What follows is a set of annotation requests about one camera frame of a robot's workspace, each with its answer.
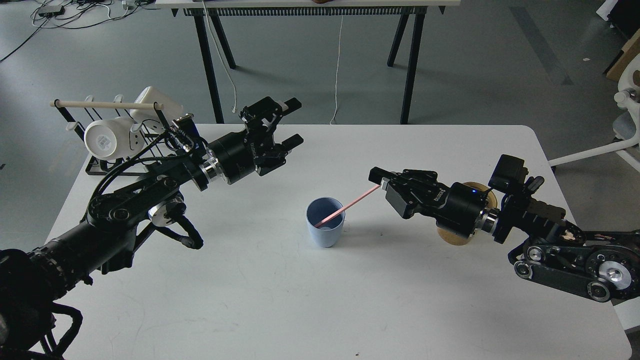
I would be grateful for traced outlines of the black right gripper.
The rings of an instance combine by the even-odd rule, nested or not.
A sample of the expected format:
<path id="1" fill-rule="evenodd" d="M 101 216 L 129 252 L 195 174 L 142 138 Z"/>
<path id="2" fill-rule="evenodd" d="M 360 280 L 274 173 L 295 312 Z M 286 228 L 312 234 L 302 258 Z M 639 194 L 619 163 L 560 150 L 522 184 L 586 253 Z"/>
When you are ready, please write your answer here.
<path id="1" fill-rule="evenodd" d="M 383 185 L 385 180 L 385 198 L 403 219 L 411 219 L 420 214 L 435 219 L 445 215 L 445 203 L 450 186 L 438 182 L 438 174 L 431 170 L 409 170 L 402 172 L 387 171 L 373 167 L 368 180 Z"/>

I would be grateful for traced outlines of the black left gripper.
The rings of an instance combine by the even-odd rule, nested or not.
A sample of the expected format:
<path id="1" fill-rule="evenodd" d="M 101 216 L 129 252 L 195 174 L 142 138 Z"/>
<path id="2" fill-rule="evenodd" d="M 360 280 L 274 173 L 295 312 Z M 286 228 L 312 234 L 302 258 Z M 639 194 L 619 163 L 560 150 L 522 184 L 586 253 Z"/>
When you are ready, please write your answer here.
<path id="1" fill-rule="evenodd" d="M 229 185 L 251 173 L 265 176 L 286 163 L 286 156 L 304 139 L 296 133 L 277 143 L 275 128 L 285 116 L 301 108 L 295 97 L 282 102 L 265 96 L 240 111 L 244 130 L 229 132 L 206 146 Z"/>

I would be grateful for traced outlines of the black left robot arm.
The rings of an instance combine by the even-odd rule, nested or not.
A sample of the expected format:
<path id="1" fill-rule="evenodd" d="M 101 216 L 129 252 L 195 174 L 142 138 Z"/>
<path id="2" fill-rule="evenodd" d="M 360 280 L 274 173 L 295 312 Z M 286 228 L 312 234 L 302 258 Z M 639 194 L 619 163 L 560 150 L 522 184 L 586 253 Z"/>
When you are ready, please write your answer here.
<path id="1" fill-rule="evenodd" d="M 299 134 L 277 143 L 280 121 L 301 108 L 297 98 L 269 96 L 240 112 L 244 129 L 213 141 L 201 137 L 192 116 L 167 121 L 165 105 L 55 100 L 68 122 L 69 108 L 154 111 L 157 136 L 98 183 L 80 222 L 32 251 L 1 251 L 1 358 L 61 360 L 82 326 L 80 310 L 58 303 L 78 283 L 91 285 L 90 274 L 131 268 L 135 252 L 154 233 L 186 248 L 200 249 L 202 236 L 186 218 L 181 185 L 194 182 L 204 191 L 215 179 L 233 184 L 256 172 L 260 176 L 286 163 L 303 143 Z"/>

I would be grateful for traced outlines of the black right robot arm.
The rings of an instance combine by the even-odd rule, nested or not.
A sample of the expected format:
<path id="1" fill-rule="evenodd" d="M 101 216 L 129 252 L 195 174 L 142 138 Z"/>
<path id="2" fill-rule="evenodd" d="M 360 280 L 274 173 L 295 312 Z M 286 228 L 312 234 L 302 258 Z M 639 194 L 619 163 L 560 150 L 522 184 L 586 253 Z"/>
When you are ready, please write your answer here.
<path id="1" fill-rule="evenodd" d="M 523 159 L 501 155 L 484 189 L 460 182 L 446 186 L 437 176 L 374 167 L 368 179 L 384 189 L 403 219 L 434 218 L 449 244 L 468 244 L 476 231 L 502 244 L 512 229 L 523 231 L 526 239 L 507 255 L 519 278 L 597 302 L 639 296 L 639 231 L 580 229 L 563 208 L 533 198 L 544 178 L 528 177 Z"/>

